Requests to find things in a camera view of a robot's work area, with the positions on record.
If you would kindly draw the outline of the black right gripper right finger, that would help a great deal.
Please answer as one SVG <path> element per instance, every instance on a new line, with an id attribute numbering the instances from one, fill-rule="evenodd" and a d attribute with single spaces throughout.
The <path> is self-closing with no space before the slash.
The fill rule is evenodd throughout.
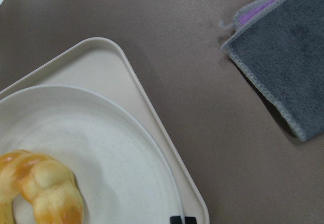
<path id="1" fill-rule="evenodd" d="M 185 224 L 197 224 L 195 216 L 185 216 Z"/>

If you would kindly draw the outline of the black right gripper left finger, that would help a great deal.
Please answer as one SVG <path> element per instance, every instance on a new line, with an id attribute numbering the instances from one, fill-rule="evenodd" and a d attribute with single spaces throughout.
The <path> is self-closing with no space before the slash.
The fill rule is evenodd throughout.
<path id="1" fill-rule="evenodd" d="M 181 216 L 171 216 L 170 224 L 183 224 Z"/>

